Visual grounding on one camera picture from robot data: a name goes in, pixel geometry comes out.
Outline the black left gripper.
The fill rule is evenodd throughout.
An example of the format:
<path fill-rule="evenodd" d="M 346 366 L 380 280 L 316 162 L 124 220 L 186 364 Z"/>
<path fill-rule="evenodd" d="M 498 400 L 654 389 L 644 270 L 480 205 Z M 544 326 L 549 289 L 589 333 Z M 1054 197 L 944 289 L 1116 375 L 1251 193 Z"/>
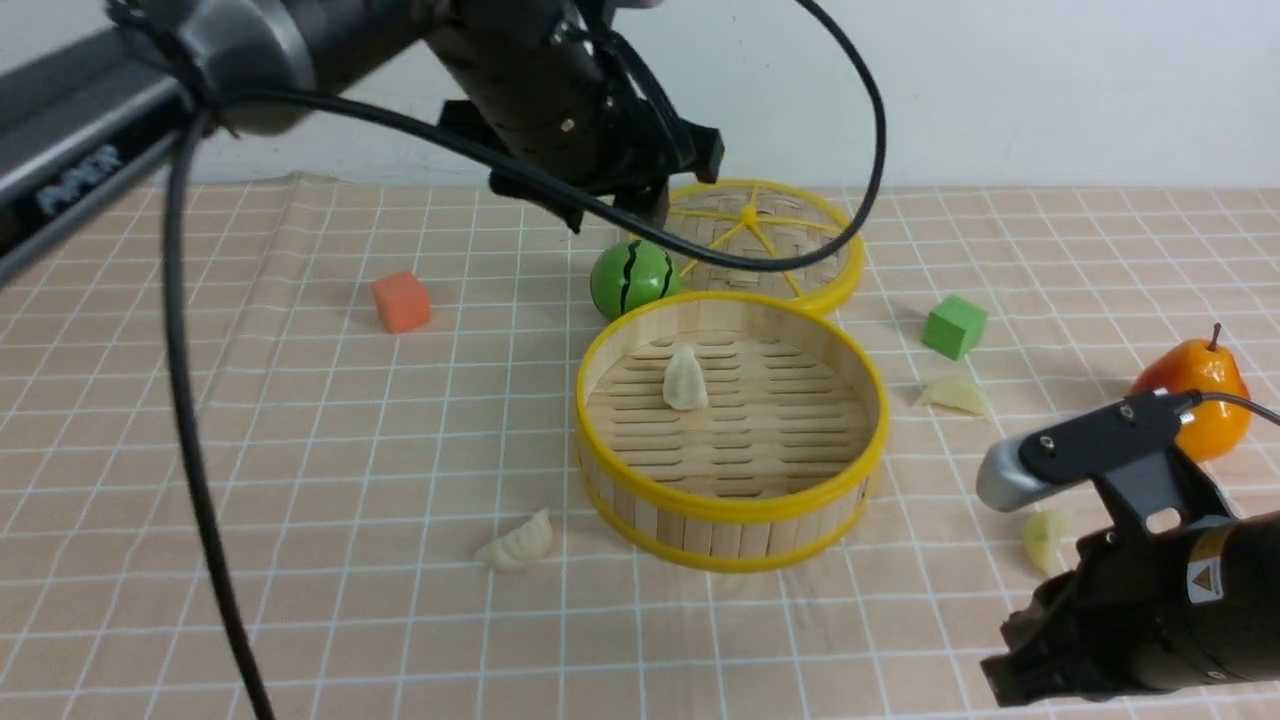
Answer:
<path fill-rule="evenodd" d="M 425 40 L 463 90 L 442 129 L 654 225 L 669 181 L 719 178 L 724 142 L 685 120 L 612 26 L 620 1 L 434 1 Z"/>

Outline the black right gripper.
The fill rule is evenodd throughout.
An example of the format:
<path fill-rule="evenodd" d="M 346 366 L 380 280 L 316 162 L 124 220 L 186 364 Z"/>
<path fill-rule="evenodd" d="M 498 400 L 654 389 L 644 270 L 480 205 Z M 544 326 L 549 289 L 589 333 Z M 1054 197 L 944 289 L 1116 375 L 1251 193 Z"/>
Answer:
<path fill-rule="evenodd" d="M 1078 541 L 1079 564 L 1034 591 L 1001 626 L 1005 653 L 980 661 L 1001 708 L 1108 701 L 1224 683 L 1187 592 L 1194 532 Z"/>

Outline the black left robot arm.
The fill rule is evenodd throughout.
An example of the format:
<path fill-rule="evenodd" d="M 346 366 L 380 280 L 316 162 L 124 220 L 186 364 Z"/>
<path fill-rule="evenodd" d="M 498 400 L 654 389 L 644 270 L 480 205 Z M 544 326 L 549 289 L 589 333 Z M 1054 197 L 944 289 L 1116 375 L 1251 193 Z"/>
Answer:
<path fill-rule="evenodd" d="M 301 109 L 250 90 L 343 94 L 425 42 L 463 90 L 439 126 L 645 222 L 669 179 L 718 178 L 718 129 L 685 120 L 612 29 L 614 1 L 110 1 L 111 26 L 3 74 L 3 281 L 166 160 L 210 101 L 278 136 Z"/>

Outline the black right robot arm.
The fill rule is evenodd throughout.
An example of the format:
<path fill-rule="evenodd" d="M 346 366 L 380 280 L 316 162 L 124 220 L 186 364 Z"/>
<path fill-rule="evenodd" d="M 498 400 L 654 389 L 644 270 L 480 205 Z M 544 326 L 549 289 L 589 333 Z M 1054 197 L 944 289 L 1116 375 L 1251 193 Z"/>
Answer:
<path fill-rule="evenodd" d="M 1076 568 L 1002 624 L 1007 651 L 980 662 L 1000 707 L 1277 679 L 1276 512 L 1076 547 Z"/>

